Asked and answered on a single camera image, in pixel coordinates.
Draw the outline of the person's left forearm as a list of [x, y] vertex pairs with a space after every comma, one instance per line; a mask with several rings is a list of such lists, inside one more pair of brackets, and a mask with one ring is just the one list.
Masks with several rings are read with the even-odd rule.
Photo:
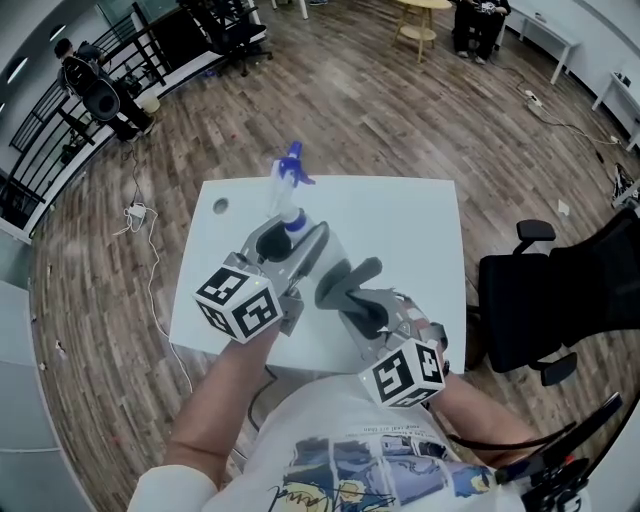
[[251, 341], [230, 341], [177, 415], [163, 464], [206, 475], [219, 487], [264, 366], [280, 332], [275, 323]]

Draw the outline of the spray bottle with blue nozzle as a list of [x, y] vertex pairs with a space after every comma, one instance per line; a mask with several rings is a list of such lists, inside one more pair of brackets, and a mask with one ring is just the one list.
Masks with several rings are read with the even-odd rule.
[[270, 175], [271, 193], [268, 216], [277, 217], [283, 223], [285, 234], [292, 247], [295, 247], [314, 226], [293, 198], [294, 191], [299, 185], [315, 184], [302, 167], [302, 148], [300, 141], [294, 141], [288, 153], [273, 162]]

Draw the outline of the yellow round table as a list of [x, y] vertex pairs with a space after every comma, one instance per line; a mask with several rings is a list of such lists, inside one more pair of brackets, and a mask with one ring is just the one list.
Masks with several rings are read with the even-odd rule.
[[399, 36], [418, 42], [417, 63], [423, 60], [425, 44], [435, 47], [437, 34], [434, 30], [434, 13], [453, 7], [450, 0], [395, 0], [402, 8], [392, 43]]

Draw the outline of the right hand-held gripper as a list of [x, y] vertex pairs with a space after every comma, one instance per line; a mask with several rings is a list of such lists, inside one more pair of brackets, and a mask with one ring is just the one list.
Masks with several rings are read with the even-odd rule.
[[360, 289], [355, 301], [366, 314], [339, 312], [339, 317], [370, 365], [359, 379], [383, 408], [411, 408], [445, 387], [449, 371], [444, 326], [430, 322], [408, 297], [391, 289]]

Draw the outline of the black office chair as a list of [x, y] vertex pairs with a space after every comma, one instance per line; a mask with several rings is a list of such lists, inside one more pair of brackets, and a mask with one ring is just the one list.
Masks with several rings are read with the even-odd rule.
[[570, 352], [548, 356], [600, 333], [640, 330], [640, 215], [623, 209], [597, 233], [548, 254], [531, 253], [556, 233], [541, 220], [516, 225], [519, 245], [510, 254], [481, 259], [476, 306], [481, 346], [494, 372], [529, 367], [545, 386], [577, 367]]
[[239, 65], [240, 75], [246, 77], [249, 59], [274, 58], [261, 46], [267, 27], [254, 19], [258, 7], [253, 1], [177, 0], [204, 32], [209, 50], [217, 55], [206, 70], [207, 76], [220, 77], [227, 68]]

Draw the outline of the grey cloth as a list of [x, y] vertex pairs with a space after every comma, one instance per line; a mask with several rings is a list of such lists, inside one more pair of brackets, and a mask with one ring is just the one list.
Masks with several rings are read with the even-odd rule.
[[386, 303], [391, 292], [367, 289], [362, 285], [380, 274], [382, 263], [369, 257], [353, 268], [346, 259], [336, 264], [318, 283], [315, 305], [320, 310], [336, 311], [353, 336], [372, 341], [389, 322]]

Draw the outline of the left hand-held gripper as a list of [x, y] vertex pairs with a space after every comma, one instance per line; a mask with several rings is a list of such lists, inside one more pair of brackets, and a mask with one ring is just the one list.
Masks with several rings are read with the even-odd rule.
[[[290, 268], [292, 247], [317, 227], [314, 221], [283, 223], [274, 217], [251, 232], [242, 254], [232, 252], [194, 293], [193, 297], [210, 326], [242, 344], [277, 324], [289, 336], [296, 327], [304, 303], [300, 292], [276, 290], [261, 268]], [[337, 235], [328, 231], [328, 240], [319, 253], [308, 278], [320, 281], [348, 256]]]

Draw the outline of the large white table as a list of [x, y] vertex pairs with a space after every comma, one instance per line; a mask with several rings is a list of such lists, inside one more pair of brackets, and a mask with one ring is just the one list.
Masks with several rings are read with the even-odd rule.
[[[170, 341], [218, 354], [229, 339], [209, 325], [194, 293], [238, 251], [267, 219], [267, 177], [203, 183], [183, 253], [174, 299]], [[299, 186], [297, 205], [325, 221], [353, 265], [368, 257], [383, 264], [368, 287], [394, 288], [410, 296], [431, 320], [444, 325], [451, 369], [464, 370], [466, 289], [461, 225], [455, 185], [448, 180], [399, 177], [319, 176]], [[320, 311], [314, 290], [303, 281], [305, 308], [291, 336], [280, 336], [271, 365], [335, 373], [357, 373], [365, 363], [334, 312]]]

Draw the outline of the person's right forearm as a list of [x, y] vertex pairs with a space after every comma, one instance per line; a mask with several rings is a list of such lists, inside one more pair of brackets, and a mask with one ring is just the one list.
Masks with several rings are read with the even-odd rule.
[[455, 374], [445, 378], [445, 388], [431, 404], [459, 436], [469, 441], [513, 444], [536, 437], [522, 419]]

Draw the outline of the grey cabinet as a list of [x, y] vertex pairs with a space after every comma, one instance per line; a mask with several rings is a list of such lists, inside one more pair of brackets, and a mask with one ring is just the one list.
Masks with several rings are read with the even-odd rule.
[[0, 510], [87, 512], [42, 401], [28, 305], [0, 281]]

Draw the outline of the white desk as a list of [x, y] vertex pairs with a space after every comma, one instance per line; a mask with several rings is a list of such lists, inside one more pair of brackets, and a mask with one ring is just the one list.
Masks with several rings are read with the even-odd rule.
[[600, 106], [608, 109], [628, 132], [626, 150], [640, 148], [640, 67], [627, 64], [610, 71], [591, 109], [596, 111]]
[[550, 79], [550, 84], [555, 85], [560, 74], [570, 73], [568, 67], [569, 56], [575, 48], [581, 45], [578, 40], [566, 27], [556, 20], [547, 17], [539, 11], [530, 0], [509, 0], [511, 10], [522, 18], [522, 26], [519, 32], [519, 40], [523, 42], [530, 30], [542, 32], [552, 38], [562, 46], [562, 52], [558, 63]]

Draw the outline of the white printed t-shirt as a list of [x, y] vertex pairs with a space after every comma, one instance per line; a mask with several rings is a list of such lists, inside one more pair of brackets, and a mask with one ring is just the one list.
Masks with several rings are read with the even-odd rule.
[[184, 465], [156, 467], [128, 512], [525, 512], [523, 491], [461, 461], [424, 408], [380, 408], [356, 377], [334, 376], [269, 414], [223, 489]]

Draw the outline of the black stair railing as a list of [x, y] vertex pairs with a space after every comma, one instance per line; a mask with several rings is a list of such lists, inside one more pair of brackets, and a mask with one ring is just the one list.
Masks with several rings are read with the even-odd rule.
[[[94, 41], [107, 56], [109, 76], [143, 108], [197, 73], [219, 63], [202, 28], [184, 9], [149, 22], [139, 4]], [[82, 99], [52, 83], [24, 116], [10, 145], [19, 156], [0, 180], [0, 216], [28, 232], [69, 177], [110, 133]]]

